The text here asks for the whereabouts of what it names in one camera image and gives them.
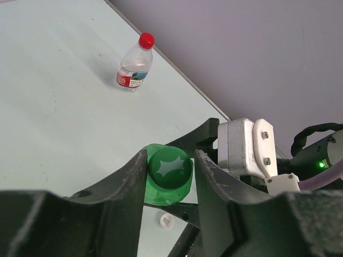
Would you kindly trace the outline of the red bottle cap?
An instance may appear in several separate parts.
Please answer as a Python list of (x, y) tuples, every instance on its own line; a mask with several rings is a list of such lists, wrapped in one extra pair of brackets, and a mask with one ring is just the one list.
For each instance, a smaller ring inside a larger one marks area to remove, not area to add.
[(150, 50), (155, 44), (155, 37), (150, 33), (142, 33), (138, 44), (145, 50)]

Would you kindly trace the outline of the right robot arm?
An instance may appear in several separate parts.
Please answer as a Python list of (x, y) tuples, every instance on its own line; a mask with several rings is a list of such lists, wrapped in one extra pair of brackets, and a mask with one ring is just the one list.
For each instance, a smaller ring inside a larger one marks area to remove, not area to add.
[(342, 125), (298, 133), (277, 158), (264, 119), (210, 118), (151, 144), (145, 206), (187, 222), (171, 256), (342, 256)]

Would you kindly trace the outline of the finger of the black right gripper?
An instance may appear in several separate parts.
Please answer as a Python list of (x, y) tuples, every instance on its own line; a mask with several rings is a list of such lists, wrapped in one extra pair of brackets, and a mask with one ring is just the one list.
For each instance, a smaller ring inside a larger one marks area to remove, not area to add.
[(195, 150), (202, 150), (212, 161), (218, 160), (218, 150), (213, 148), (213, 143), (218, 138), (218, 118), (209, 118), (199, 127), (188, 134), (166, 144), (182, 149), (191, 158), (195, 156)]
[(198, 212), (198, 204), (196, 203), (179, 202), (171, 206), (157, 206), (157, 205), (152, 205), (149, 203), (144, 203), (144, 206), (163, 210), (191, 224), (195, 228), (201, 229), (199, 212)]

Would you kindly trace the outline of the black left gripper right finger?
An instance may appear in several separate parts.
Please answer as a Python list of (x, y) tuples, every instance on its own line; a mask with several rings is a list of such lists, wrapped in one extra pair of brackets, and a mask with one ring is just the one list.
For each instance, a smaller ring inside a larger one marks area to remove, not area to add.
[(205, 256), (342, 256), (342, 191), (271, 196), (195, 152)]

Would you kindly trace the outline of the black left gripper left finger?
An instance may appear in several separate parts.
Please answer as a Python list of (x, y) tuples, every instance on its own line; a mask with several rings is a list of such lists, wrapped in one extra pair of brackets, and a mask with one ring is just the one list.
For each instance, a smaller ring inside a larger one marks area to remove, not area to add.
[(136, 256), (147, 152), (73, 196), (1, 191), (1, 256)]

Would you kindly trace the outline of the white bottle cap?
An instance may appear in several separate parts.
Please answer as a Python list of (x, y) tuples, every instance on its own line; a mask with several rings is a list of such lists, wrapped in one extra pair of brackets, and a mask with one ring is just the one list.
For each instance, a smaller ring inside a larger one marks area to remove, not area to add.
[(160, 217), (159, 223), (162, 228), (171, 229), (175, 224), (174, 216), (171, 214), (165, 213)]

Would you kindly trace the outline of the clear bottle with red label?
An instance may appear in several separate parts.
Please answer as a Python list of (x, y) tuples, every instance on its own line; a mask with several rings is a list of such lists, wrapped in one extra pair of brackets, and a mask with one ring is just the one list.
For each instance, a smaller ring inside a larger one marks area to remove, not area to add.
[(116, 83), (127, 90), (134, 91), (142, 85), (147, 77), (152, 62), (152, 50), (144, 49), (137, 43), (123, 56)]

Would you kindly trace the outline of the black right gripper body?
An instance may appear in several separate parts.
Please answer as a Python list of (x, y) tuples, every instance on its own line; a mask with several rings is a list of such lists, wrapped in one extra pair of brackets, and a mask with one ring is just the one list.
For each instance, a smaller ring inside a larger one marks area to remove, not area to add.
[(168, 257), (204, 256), (201, 230), (187, 224)]

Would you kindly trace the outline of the green plastic bottle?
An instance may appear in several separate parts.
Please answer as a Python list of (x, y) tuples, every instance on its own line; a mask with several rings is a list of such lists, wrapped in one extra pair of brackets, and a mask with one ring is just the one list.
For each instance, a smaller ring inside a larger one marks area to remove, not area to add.
[(153, 143), (144, 148), (145, 150), (147, 150), (147, 182), (145, 188), (144, 202), (157, 206), (171, 206), (182, 201), (190, 192), (193, 177), (192, 170), (192, 177), (189, 184), (174, 191), (163, 190), (162, 188), (156, 186), (153, 183), (152, 179), (148, 174), (148, 160), (154, 152), (156, 152), (158, 149), (164, 146), (166, 145)]

